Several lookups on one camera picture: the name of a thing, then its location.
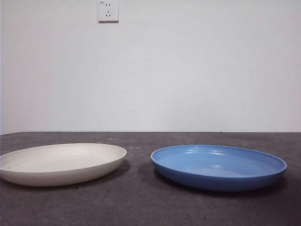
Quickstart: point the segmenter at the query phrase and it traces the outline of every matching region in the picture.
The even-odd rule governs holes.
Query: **wall socket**
[[[98,22],[119,21],[119,0],[98,1]]]

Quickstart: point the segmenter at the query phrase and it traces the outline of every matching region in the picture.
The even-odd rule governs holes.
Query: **gray table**
[[[1,136],[1,154],[60,143],[127,149],[124,163],[93,181],[26,187],[1,180],[1,226],[298,226],[301,225],[301,133],[43,132]],[[274,154],[284,177],[252,192],[217,193],[159,175],[150,154],[181,144],[229,145]]]

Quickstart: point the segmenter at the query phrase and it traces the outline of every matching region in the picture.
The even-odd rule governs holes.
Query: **table surface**
[[[61,143],[124,147],[113,173],[58,187],[1,180],[1,226],[297,226],[301,222],[301,133],[26,132],[1,136],[1,154]],[[218,193],[176,184],[150,154],[183,144],[227,145],[278,156],[281,180],[257,191]]]

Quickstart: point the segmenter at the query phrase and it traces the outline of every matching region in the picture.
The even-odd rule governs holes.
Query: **plate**
[[[105,144],[60,144],[27,148],[0,156],[1,177],[26,186],[61,186],[105,176],[127,151]]]
[[[216,145],[180,145],[154,151],[157,171],[182,185],[211,191],[249,191],[275,183],[287,164],[273,155]]]

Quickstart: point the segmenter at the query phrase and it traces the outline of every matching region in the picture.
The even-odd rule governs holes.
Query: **white wall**
[[[1,1],[1,128],[301,131],[300,0]]]

